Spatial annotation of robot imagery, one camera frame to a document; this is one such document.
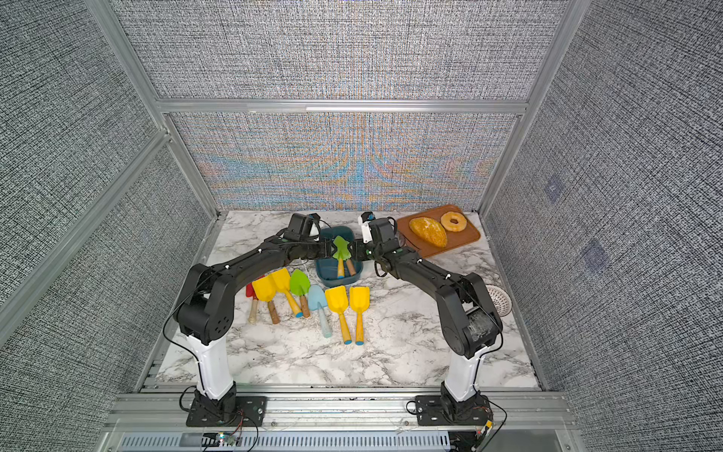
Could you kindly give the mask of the pale green trowel wooden handle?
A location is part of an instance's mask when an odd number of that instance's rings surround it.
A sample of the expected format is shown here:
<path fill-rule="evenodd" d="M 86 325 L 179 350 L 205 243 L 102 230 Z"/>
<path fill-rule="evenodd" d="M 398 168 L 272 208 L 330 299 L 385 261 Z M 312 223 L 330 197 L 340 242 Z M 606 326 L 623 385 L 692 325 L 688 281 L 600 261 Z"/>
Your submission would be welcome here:
<path fill-rule="evenodd" d="M 345 260 L 344 260 L 344 263 L 345 263 L 345 266 L 346 266 L 346 270 L 348 271 L 348 274 L 349 274 L 350 276 L 355 276 L 355 275 L 357 274 L 357 270 L 356 270 L 356 267 L 355 267 L 355 265 L 354 265 L 354 263 L 353 263 L 353 260 L 352 260 L 351 258 L 348 258 L 348 259 L 345 259 Z"/>

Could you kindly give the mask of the green trowel yellow handle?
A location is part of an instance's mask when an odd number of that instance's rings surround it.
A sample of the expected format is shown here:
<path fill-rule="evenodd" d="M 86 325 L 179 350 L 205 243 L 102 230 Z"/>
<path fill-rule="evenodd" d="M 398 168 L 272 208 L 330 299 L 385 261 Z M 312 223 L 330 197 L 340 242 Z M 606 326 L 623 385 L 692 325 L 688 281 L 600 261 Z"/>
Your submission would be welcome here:
<path fill-rule="evenodd" d="M 337 278 L 342 279 L 346 277 L 345 265 L 346 260 L 350 258 L 350 252 L 348 249 L 348 241 L 337 235 L 333 239 L 333 245 L 335 246 L 336 252 L 333 254 L 333 258 L 337 260 Z"/>

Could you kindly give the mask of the light blue shovel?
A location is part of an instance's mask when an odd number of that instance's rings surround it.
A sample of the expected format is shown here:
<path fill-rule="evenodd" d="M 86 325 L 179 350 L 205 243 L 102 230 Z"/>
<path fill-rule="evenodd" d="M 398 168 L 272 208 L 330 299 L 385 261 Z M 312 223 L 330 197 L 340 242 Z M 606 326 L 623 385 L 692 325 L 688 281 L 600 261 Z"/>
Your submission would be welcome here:
<path fill-rule="evenodd" d="M 309 308 L 312 312 L 316 312 L 319 320 L 319 325 L 322 331 L 322 335 L 325 338 L 331 338 L 333 332 L 327 319 L 325 309 L 327 308 L 327 301 L 325 292 L 320 286 L 311 286 L 307 295 Z"/>

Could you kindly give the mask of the yellow handled tool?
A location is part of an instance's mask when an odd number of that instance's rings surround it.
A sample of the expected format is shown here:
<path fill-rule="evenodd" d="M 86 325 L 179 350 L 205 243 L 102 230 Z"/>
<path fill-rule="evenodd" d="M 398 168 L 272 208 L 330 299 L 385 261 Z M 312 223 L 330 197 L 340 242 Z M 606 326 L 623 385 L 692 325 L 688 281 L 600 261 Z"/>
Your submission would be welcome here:
<path fill-rule="evenodd" d="M 348 295 L 346 295 L 346 288 L 344 288 L 344 286 L 329 288 L 325 291 L 325 297 L 329 310 L 337 314 L 339 317 L 342 340 L 344 344 L 350 345 L 352 343 L 352 339 L 348 329 L 348 322 L 346 322 L 345 317 L 345 312 L 348 308 Z"/>

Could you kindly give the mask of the red shovel wooden handle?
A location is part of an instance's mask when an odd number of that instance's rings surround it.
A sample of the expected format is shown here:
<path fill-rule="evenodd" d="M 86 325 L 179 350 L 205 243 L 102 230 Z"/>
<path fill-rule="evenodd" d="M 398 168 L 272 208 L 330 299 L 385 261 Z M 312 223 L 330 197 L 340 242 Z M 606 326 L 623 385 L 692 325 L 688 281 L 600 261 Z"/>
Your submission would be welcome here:
<path fill-rule="evenodd" d="M 246 285 L 246 297 L 250 299 L 250 302 L 252 303 L 250 305 L 250 312 L 248 317 L 248 322 L 250 324 L 256 324 L 257 323 L 257 315 L 258 315 L 258 303 L 259 299 L 256 296 L 253 284 L 247 284 Z"/>

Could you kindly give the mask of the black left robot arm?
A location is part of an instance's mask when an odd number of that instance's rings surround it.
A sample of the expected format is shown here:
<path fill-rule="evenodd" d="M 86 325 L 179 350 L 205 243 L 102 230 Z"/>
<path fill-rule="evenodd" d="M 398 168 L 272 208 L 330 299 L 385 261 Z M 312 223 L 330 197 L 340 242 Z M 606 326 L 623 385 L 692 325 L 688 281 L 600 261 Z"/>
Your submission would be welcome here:
<path fill-rule="evenodd" d="M 295 213 L 286 228 L 230 261 L 188 271 L 173 317 L 199 368 L 198 391 L 217 401 L 235 387 L 226 336 L 235 318 L 236 294 L 296 260 L 329 257 L 333 245 L 319 236 L 320 216 Z"/>

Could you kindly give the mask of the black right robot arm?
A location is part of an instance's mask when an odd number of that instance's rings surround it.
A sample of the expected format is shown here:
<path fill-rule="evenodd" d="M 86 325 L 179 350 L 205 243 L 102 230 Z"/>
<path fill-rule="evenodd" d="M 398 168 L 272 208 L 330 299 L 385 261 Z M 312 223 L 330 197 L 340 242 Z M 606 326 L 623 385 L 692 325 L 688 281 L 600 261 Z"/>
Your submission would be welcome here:
<path fill-rule="evenodd" d="M 436 302 L 442 336 L 453 353 L 442 396 L 458 407 L 476 402 L 480 365 L 504 344 L 503 322 L 484 280 L 476 273 L 461 275 L 443 269 L 401 245 L 391 217 L 364 212 L 359 224 L 363 237 L 350 246 L 352 256 L 372 262 L 378 277 L 412 284 Z"/>

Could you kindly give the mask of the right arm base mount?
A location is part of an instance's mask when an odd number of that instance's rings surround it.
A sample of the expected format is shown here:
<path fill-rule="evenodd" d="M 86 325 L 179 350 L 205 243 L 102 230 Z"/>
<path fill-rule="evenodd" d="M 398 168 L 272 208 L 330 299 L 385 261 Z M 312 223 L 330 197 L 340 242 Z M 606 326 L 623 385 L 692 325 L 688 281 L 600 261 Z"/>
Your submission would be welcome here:
<path fill-rule="evenodd" d="M 414 399 L 420 426 L 483 427 L 493 422 L 491 403 L 485 395 L 457 401 L 451 395 L 418 395 Z"/>

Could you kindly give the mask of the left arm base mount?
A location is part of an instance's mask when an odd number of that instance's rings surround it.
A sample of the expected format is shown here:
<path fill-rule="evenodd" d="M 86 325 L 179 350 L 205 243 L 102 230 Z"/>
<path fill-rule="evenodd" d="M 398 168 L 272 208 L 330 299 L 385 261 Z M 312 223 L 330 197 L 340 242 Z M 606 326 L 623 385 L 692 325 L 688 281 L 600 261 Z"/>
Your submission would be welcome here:
<path fill-rule="evenodd" d="M 186 418 L 189 428 L 221 428 L 241 424 L 261 427 L 267 412 L 266 397 L 241 397 L 232 395 L 222 400 L 212 400 L 197 395 Z"/>

